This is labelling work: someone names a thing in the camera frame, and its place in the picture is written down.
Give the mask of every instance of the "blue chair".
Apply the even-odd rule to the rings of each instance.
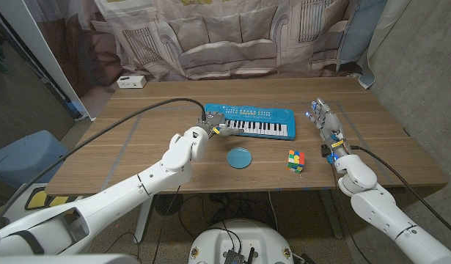
[[[55,162],[68,150],[46,130],[25,136],[0,149],[0,180],[19,188]],[[62,162],[37,183],[48,183]]]

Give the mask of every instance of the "wooden table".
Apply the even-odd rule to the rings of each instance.
[[[447,176],[403,130],[383,106],[360,87],[356,78],[286,78],[228,81],[170,81],[149,83],[144,89],[119,89],[81,141],[142,107],[175,97],[202,104],[287,108],[295,112],[296,139],[284,141],[242,136],[214,136],[204,158],[193,163],[193,178],[182,193],[221,191],[287,191],[334,188],[331,167],[321,157],[316,127],[304,116],[321,97],[337,113],[350,144],[372,150],[414,186],[447,183]],[[196,125],[198,106],[176,102],[147,111],[121,124],[70,156],[46,187],[49,195],[90,195],[116,184],[159,161],[176,133]],[[252,154],[245,169],[227,163],[228,152],[244,147]],[[305,153],[301,174],[284,169],[289,150]],[[357,153],[385,186],[401,182],[373,158]],[[342,237],[328,191],[323,204],[337,238]],[[136,237],[142,239],[152,200],[141,207]]]

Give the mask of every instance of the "table leg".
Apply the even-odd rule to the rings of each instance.
[[[333,235],[336,239],[342,239],[344,237],[342,233],[341,223],[337,217],[336,208],[334,207],[333,198],[329,190],[320,190],[321,200],[325,207],[326,215],[328,216],[329,223],[333,229]]]
[[[136,238],[139,243],[144,239],[144,231],[147,226],[147,218],[149,217],[150,206],[152,206],[152,198],[147,199],[145,202],[141,204],[139,219],[137,219],[137,227],[136,227]]]

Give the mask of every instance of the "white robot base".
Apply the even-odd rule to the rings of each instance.
[[[202,232],[193,242],[188,264],[239,263],[237,255],[241,258],[241,263],[246,263],[251,259],[249,255],[252,248],[254,256],[248,264],[293,264],[289,243],[276,230],[249,219],[231,219],[224,223],[227,230],[240,238],[239,241],[230,232],[235,244],[234,252],[238,253],[241,242],[240,254],[231,251],[232,239],[227,231],[220,230],[224,229],[224,225],[218,223]]]

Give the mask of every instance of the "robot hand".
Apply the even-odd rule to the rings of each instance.
[[[227,125],[225,125],[225,116],[222,113],[215,111],[206,112],[205,114],[206,120],[201,121],[201,118],[199,118],[198,126],[206,130],[209,135],[216,133],[219,136],[230,136],[244,132],[243,129],[228,128]]]
[[[321,98],[312,102],[314,114],[307,112],[305,115],[316,124],[320,131],[321,139],[328,145],[340,142],[344,139],[344,130],[336,114],[329,108]]]

